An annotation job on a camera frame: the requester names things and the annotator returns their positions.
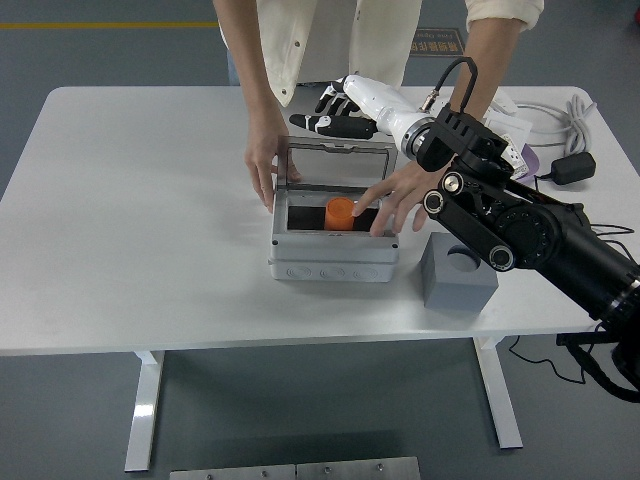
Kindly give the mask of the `person's left hand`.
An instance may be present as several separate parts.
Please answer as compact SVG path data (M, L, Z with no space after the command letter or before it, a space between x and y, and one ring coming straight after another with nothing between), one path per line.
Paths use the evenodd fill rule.
M352 216L360 216L374 201L382 199L382 206L374 218L370 234L381 236L387 228L399 234L409 213L426 193L436 189L447 166L436 172L427 172L416 161L410 161L388 178L371 186L354 203Z

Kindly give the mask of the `person's right hand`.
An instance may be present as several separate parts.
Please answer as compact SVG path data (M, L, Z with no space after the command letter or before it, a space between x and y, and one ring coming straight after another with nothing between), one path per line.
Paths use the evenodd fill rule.
M252 187L269 213L274 207L274 185L272 175L277 168L273 165L278 155L280 141L289 134L284 121L249 122L244 163L249 171Z

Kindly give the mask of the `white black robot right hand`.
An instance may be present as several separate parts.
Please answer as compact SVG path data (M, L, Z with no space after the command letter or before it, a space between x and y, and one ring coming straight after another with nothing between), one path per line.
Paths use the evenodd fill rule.
M420 148L433 118L412 106L393 87L359 75L328 86L313 115L293 114L291 124L320 135L370 139L376 132L393 138L407 157Z

